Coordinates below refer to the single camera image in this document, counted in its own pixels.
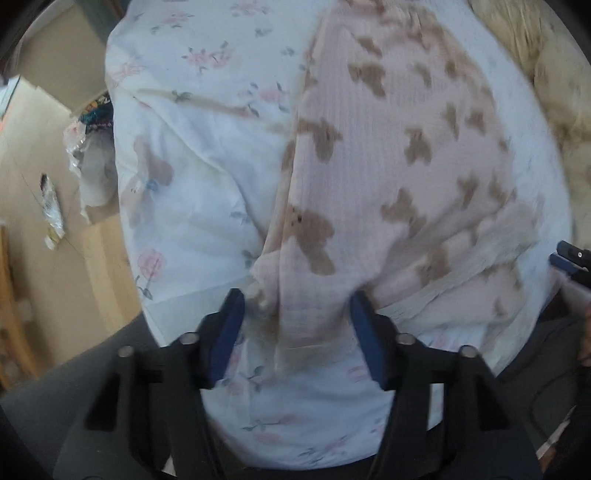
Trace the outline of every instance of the pink rose print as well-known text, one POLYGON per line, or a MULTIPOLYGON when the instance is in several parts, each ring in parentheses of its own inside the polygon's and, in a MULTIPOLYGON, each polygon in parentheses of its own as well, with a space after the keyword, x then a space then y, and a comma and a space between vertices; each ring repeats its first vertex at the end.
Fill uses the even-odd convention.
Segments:
POLYGON ((207 65, 209 63, 209 56, 207 55, 205 48, 200 52, 195 53, 193 49, 189 47, 189 55, 184 55, 183 58, 187 60, 189 65, 199 66, 207 65))
POLYGON ((344 455, 344 448, 346 447, 349 438, 349 436, 345 435, 344 437, 340 437, 339 439, 329 443, 324 447, 308 448, 306 451, 302 452, 298 456, 304 459, 304 465, 318 465, 318 463, 320 463, 326 457, 333 458, 335 455, 344 455))
POLYGON ((232 58, 233 51, 228 48, 228 42, 225 41, 220 45, 219 50, 208 53, 205 48, 200 51, 194 51, 189 47, 189 54, 181 56, 189 65, 197 68, 199 75, 209 68, 221 69, 228 65, 232 58))
POLYGON ((110 77, 113 81, 113 86, 117 87, 123 80, 139 75, 146 67, 137 63, 135 59, 122 63, 117 70, 111 73, 110 77))
POLYGON ((251 17, 257 13, 267 15, 271 12, 271 9, 265 4, 259 3, 258 0, 254 0, 252 2, 240 2, 234 4, 230 7, 230 11, 232 12, 233 17, 239 17, 240 15, 251 17))
POLYGON ((293 414, 283 415, 278 421, 272 423, 264 423, 260 420, 256 420, 254 425, 249 427, 242 427, 242 430, 246 430, 247 432, 254 431, 253 434, 254 439, 257 442, 261 443, 277 443, 279 441, 279 435, 275 433, 270 433, 267 431, 267 427, 277 426, 277 425, 292 425, 297 421, 297 418, 293 414))
POLYGON ((172 12, 169 16, 164 18, 159 25, 152 27, 150 31, 152 32, 152 34, 155 34, 160 30, 162 26, 165 25, 170 25, 170 28, 182 28, 183 23, 187 22, 189 18, 194 16, 195 15, 191 15, 181 11, 172 12))
POLYGON ((259 432, 254 434, 254 439, 259 443, 271 445, 279 442, 279 435, 276 433, 259 432))
POLYGON ((147 280, 157 281, 166 266, 164 256, 154 249, 147 250, 138 258, 138 266, 147 280))
POLYGON ((152 293, 150 292, 150 284, 155 282, 160 277, 162 270, 166 266, 166 259, 164 256, 154 249, 147 250, 142 253, 138 258, 138 266, 141 274, 147 280, 145 287, 138 285, 140 275, 135 277, 135 286, 138 287, 144 298, 153 300, 152 293))
POLYGON ((267 103, 279 103, 284 95, 285 93, 276 88, 268 88, 259 92, 261 100, 267 103))
POLYGON ((349 380, 353 383, 358 383, 367 380, 369 378, 369 372, 365 365, 360 365, 347 370, 347 377, 349 377, 349 380))
POLYGON ((261 115, 258 110, 257 102, 259 100, 277 105, 277 108, 284 113, 289 113, 290 109, 284 105, 284 101, 288 98, 289 92, 284 90, 279 82, 275 83, 274 87, 260 89, 259 86, 251 82, 249 88, 238 92, 238 98, 250 98, 251 100, 244 107, 251 115, 259 118, 261 115))

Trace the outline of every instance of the teddy bear print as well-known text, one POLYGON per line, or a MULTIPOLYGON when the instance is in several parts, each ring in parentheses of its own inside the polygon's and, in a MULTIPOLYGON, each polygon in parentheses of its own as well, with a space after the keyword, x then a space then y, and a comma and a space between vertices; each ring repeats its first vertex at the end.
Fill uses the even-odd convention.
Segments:
POLYGON ((418 43, 426 51, 429 51, 430 50, 429 44, 425 43, 425 41, 423 39, 423 32, 416 32, 416 33, 410 32, 410 33, 407 34, 407 37, 408 37, 408 39, 410 41, 413 41, 415 43, 418 43))
POLYGON ((493 309, 495 311, 495 316, 497 318, 503 318, 503 317, 507 316, 507 312, 503 308, 503 304, 501 303, 500 298, 497 298, 495 300, 495 304, 493 305, 493 309))
POLYGON ((411 70, 423 78, 425 87, 431 88, 431 70, 424 63, 415 63, 411 70))
POLYGON ((413 197, 410 192, 401 188, 398 191, 396 202, 391 205, 382 205, 382 218, 389 222, 407 222, 408 237, 414 237, 427 224, 427 217, 420 216, 413 205, 413 197))
POLYGON ((466 125, 486 135, 486 125, 484 123, 484 112, 482 110, 472 110, 470 117, 466 118, 466 125))
POLYGON ((357 43, 367 52, 375 55, 377 58, 382 58, 382 50, 376 46, 374 40, 370 37, 358 37, 357 43))
POLYGON ((320 119, 320 123, 301 119, 297 124, 297 132, 299 134, 312 133, 316 155, 323 163, 332 158, 335 142, 343 139, 343 135, 324 118, 320 119))
POLYGON ((355 83, 361 80, 376 97, 383 98, 386 96, 382 86, 382 79, 386 75, 386 71, 379 63, 365 63, 361 66, 349 63, 348 66, 351 80, 355 83))
POLYGON ((427 262, 419 265, 416 270, 421 286, 426 287, 432 281, 445 277, 451 269, 447 262, 447 250, 439 246, 427 254, 427 262))
POLYGON ((431 163, 431 145, 425 140, 422 128, 407 128, 405 133, 410 137, 410 144, 404 149, 408 164, 414 164, 419 158, 425 165, 431 163))
POLYGON ((509 196, 503 192, 499 179, 493 174, 491 182, 488 184, 488 196, 499 203, 499 207, 505 206, 509 196))
POLYGON ((458 74, 457 74, 456 62, 454 62, 453 60, 449 60, 445 64, 445 73, 452 80, 457 80, 458 74))
POLYGON ((472 197, 476 193, 480 185, 480 180, 474 173, 470 174, 470 177, 465 179, 458 178, 457 186, 462 192, 462 209, 466 210, 472 201, 472 197))
POLYGON ((328 219, 312 210, 302 211, 294 205, 288 205, 283 243, 292 236, 310 264, 310 270, 316 275, 332 275, 336 272, 335 264, 326 251, 326 241, 335 235, 335 229, 328 219))
POLYGON ((447 104, 446 109, 441 112, 441 118, 447 122, 455 139, 460 138, 460 127, 457 124, 457 110, 453 103, 447 104))

